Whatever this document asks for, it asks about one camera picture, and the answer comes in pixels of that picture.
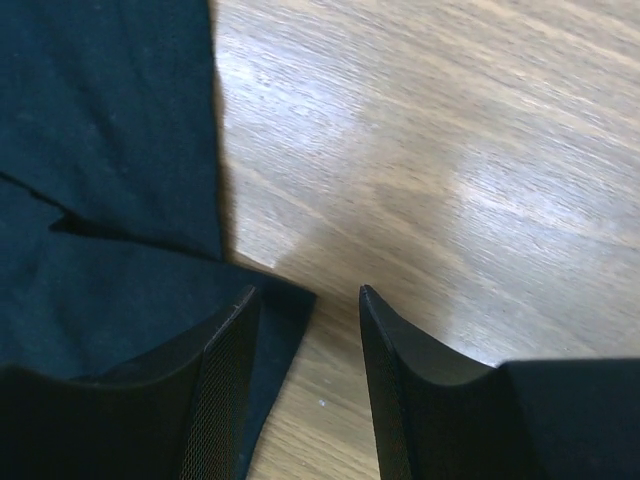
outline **floor plank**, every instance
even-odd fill
[[[219,0],[236,258],[320,305],[254,479],[373,479],[371,283],[453,348],[640,354],[634,0]]]

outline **dark blue cloth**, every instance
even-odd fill
[[[206,0],[4,0],[0,72],[0,366],[99,375],[255,285],[244,478],[314,296],[224,261]]]

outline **mesh grille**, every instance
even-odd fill
[[[362,323],[362,340],[380,478],[412,480],[393,353],[372,319]]]
[[[181,480],[235,478],[255,337],[245,320],[232,321],[204,352]]]

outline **wooden floor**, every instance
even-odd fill
[[[371,283],[459,351],[640,354],[637,0],[219,0],[236,259],[320,296],[251,478],[373,479]]]

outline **wood grain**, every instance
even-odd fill
[[[373,284],[483,362],[640,354],[640,4],[219,0],[233,251],[320,304],[251,478],[373,479]]]

